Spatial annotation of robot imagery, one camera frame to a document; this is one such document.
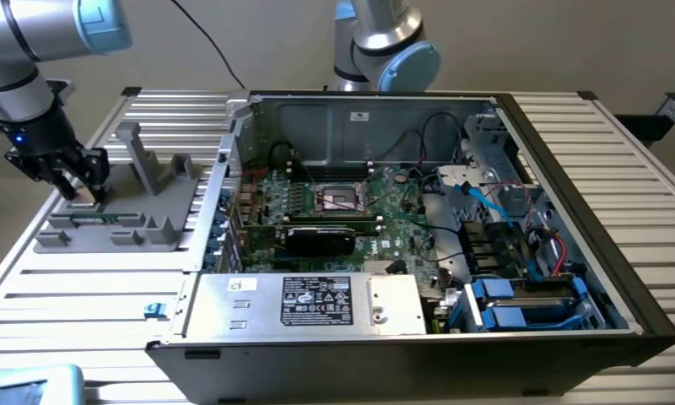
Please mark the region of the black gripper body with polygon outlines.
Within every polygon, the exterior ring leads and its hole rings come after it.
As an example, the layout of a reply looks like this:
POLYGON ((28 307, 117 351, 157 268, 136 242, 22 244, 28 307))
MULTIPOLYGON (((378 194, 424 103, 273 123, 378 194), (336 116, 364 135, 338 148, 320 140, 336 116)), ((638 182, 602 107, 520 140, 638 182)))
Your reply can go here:
POLYGON ((26 121, 0 118, 0 133, 12 148, 4 157, 33 180, 63 186, 68 172, 87 186, 101 186, 111 174, 104 148, 85 148, 76 138, 63 103, 53 97, 47 112, 26 121))

